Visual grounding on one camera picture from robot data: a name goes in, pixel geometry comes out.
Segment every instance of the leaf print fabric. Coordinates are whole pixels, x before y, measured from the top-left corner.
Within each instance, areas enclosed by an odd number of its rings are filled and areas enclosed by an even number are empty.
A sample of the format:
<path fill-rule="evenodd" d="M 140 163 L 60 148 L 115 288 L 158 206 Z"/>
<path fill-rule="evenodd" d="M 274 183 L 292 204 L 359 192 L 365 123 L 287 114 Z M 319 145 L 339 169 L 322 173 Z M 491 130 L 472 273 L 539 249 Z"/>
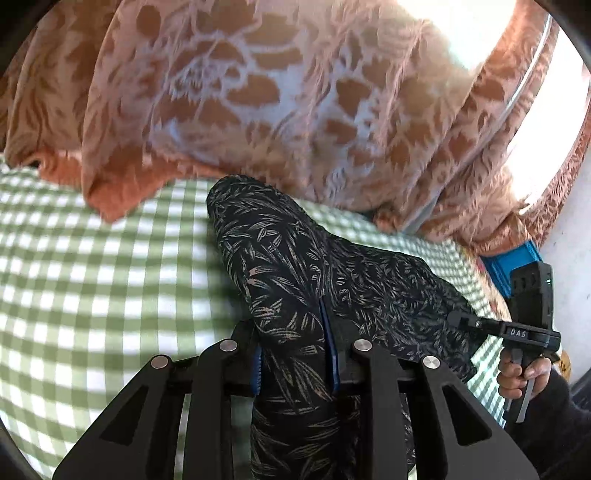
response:
<path fill-rule="evenodd" d="M 473 310 L 422 259 L 332 235 L 293 199 L 250 177 L 221 179 L 207 209 L 223 263 L 261 338 L 261 393 L 251 427 L 255 478 L 359 478 L 361 401 L 331 394 L 321 302 L 351 342 L 369 338 L 413 361 L 437 355 L 463 381 L 475 373 L 470 358 L 485 337 L 443 321 L 452 310 Z M 405 427 L 410 469 L 408 416 Z"/>

